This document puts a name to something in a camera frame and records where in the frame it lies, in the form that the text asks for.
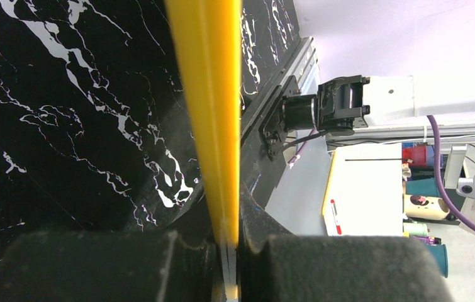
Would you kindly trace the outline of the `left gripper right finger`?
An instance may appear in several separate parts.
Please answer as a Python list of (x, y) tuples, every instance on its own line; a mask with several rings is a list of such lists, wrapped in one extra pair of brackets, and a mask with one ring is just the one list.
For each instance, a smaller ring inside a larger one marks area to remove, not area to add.
[(405, 237), (299, 236), (240, 191), (242, 301), (452, 301), (437, 263)]

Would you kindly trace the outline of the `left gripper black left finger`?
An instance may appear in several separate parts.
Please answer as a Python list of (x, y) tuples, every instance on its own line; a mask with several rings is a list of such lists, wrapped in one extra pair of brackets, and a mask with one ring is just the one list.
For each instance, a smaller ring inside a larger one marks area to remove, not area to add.
[(160, 233), (20, 236), (0, 261), (0, 301), (219, 301), (215, 246)]

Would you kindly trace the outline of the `yellow-framed whiteboard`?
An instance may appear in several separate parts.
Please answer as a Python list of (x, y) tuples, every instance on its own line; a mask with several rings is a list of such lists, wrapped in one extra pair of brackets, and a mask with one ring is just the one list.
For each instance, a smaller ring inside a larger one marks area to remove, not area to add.
[(239, 238), (241, 1), (166, 1), (215, 240)]

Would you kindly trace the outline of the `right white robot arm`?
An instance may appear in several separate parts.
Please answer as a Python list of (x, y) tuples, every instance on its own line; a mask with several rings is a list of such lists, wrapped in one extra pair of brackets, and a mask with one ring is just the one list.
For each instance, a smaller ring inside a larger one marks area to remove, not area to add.
[(314, 94), (283, 97), (279, 113), (285, 130), (338, 137), (405, 118), (471, 114), (475, 73), (338, 77)]

